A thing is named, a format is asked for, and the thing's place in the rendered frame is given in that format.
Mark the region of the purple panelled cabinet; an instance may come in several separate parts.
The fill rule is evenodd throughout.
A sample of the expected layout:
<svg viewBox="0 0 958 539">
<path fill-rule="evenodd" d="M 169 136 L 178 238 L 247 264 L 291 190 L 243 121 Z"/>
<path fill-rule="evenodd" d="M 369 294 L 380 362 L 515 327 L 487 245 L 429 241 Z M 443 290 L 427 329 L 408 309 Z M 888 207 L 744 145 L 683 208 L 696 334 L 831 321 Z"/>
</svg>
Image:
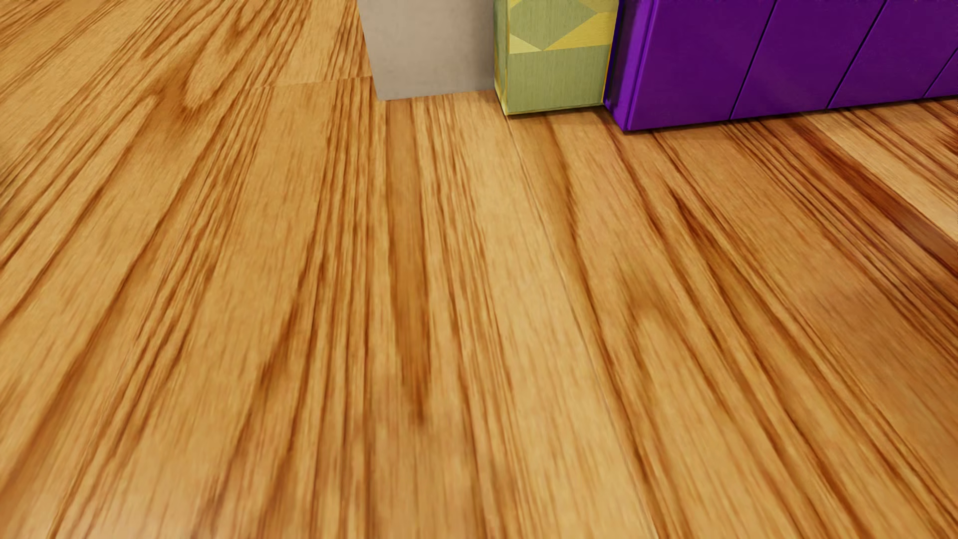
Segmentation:
<svg viewBox="0 0 958 539">
<path fill-rule="evenodd" d="M 624 0 L 605 107 L 624 131 L 958 93 L 958 0 Z"/>
</svg>

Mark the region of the green yellow patterned box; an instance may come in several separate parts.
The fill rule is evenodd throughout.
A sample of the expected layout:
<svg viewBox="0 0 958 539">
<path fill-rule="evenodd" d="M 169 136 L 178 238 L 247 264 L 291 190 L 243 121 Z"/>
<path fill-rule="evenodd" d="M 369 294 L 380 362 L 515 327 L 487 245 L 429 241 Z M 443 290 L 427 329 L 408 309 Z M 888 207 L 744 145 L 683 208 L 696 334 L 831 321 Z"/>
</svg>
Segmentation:
<svg viewBox="0 0 958 539">
<path fill-rule="evenodd" d="M 493 0 L 494 86 L 521 115 L 603 104 L 619 0 Z"/>
</svg>

